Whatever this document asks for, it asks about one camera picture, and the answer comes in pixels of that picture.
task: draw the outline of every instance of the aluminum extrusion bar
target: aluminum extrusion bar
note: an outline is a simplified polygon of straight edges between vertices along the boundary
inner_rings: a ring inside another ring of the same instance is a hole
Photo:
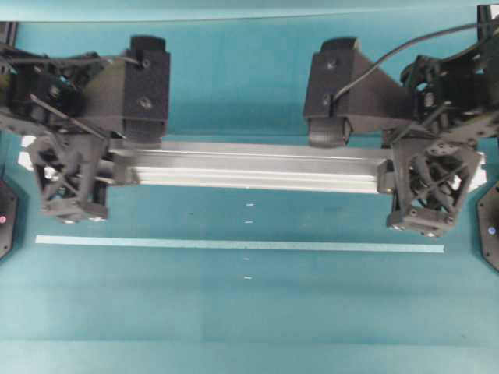
[[[360,193],[377,193],[377,167],[391,158],[391,150],[233,143],[131,150],[116,142],[110,151],[116,184]]]

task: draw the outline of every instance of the black cable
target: black cable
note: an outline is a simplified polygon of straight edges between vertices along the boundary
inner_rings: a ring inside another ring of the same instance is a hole
[[[133,64],[139,65],[136,59],[126,56],[99,56],[99,57],[89,57],[89,58],[6,58],[0,56],[0,62],[7,63],[9,65],[21,65],[21,64],[44,64],[44,63],[61,63],[67,65],[88,65],[94,62],[102,61],[114,61],[123,60],[126,62],[131,62]]]
[[[490,25],[493,23],[499,24],[499,20],[496,19],[496,20],[492,20],[489,22],[467,23],[467,24],[464,24],[461,26],[455,26],[455,27],[451,27],[449,29],[440,30],[440,31],[436,31],[434,33],[422,35],[420,37],[415,37],[414,39],[406,41],[404,44],[400,44],[398,47],[392,49],[387,54],[381,56],[376,62],[374,62],[371,65],[371,67],[369,67],[360,76],[355,78],[353,81],[348,83],[346,86],[343,86],[333,97],[333,103],[335,101],[337,101],[341,95],[347,93],[352,87],[356,86],[358,83],[360,83],[362,80],[367,78],[370,74],[372,74],[383,62],[387,61],[390,57],[392,57],[393,55],[396,55],[397,53],[399,53],[400,51],[403,51],[406,48],[408,48],[416,43],[419,43],[421,41],[427,41],[428,39],[433,39],[434,37],[443,37],[444,35],[457,33],[459,31],[463,31],[463,30],[474,29],[474,28],[477,28],[480,26],[487,26],[487,25]]]

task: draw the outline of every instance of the screw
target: screw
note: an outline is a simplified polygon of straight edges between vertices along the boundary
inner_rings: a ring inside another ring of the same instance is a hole
[[[433,94],[433,92],[426,93],[426,95],[424,95],[424,106],[429,108],[433,107],[434,104],[435,104],[435,95]]]
[[[334,69],[336,67],[337,64],[338,64],[338,61],[336,60],[336,58],[333,58],[332,60],[329,60],[327,62],[327,68],[329,70],[332,70],[332,69]]]
[[[50,95],[52,95],[53,97],[58,97],[61,93],[61,90],[57,86],[51,86],[48,92],[50,92]]]
[[[153,103],[150,101],[148,97],[141,97],[138,101],[139,105],[144,109],[151,109],[153,107]]]
[[[329,100],[330,100],[329,95],[324,95],[323,98],[322,98],[322,105],[325,106],[325,107],[328,106],[329,105]]]

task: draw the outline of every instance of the white tape strip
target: white tape strip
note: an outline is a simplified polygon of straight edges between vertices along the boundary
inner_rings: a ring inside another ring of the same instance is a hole
[[[392,243],[251,242],[229,240],[97,238],[88,236],[56,235],[37,235],[36,243],[52,245],[101,245],[186,249],[270,249],[285,251],[444,253],[443,245]]]

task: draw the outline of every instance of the teal table surface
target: teal table surface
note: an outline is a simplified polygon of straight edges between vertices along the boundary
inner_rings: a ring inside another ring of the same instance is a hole
[[[164,37],[172,53],[166,139],[305,144],[303,98],[322,41],[358,36],[375,59],[475,19],[474,6],[459,2],[263,19],[22,23],[17,46],[109,55],[134,34]],[[468,31],[428,41],[384,68],[397,79],[417,54],[444,57],[475,39]],[[0,373],[499,372],[499,273],[480,256],[475,211],[499,178],[495,139],[480,144],[489,183],[470,194],[457,228],[435,240],[388,230],[389,196],[319,192],[111,187],[108,221],[64,225],[39,214],[33,175],[16,164],[19,139],[1,141],[3,178],[21,203],[15,248],[0,261]],[[352,145],[378,147],[379,139]],[[37,244],[38,235],[326,242],[333,250],[50,245]],[[359,250],[335,251],[338,243]]]

